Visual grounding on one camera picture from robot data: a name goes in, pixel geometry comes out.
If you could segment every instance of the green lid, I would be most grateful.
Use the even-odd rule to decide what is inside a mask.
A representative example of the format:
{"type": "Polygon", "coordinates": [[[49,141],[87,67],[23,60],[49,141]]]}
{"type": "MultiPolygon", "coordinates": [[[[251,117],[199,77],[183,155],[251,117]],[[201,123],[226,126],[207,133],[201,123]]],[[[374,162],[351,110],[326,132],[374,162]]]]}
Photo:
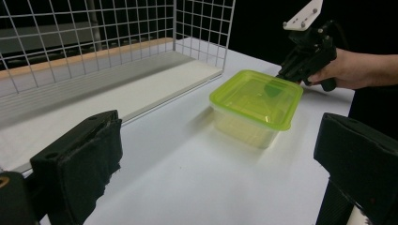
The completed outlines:
{"type": "Polygon", "coordinates": [[[252,70],[241,70],[210,94],[217,109],[242,116],[257,124],[277,130],[290,129],[290,122],[303,89],[252,70]]]}

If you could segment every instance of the plastic container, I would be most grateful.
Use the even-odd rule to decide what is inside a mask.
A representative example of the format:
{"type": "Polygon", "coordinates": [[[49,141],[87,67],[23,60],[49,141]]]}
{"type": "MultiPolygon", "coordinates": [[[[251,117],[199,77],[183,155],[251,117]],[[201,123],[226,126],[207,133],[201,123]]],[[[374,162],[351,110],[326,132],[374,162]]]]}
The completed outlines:
{"type": "Polygon", "coordinates": [[[257,148],[267,148],[290,123],[301,86],[253,70],[241,70],[210,94],[215,127],[257,148]]]}

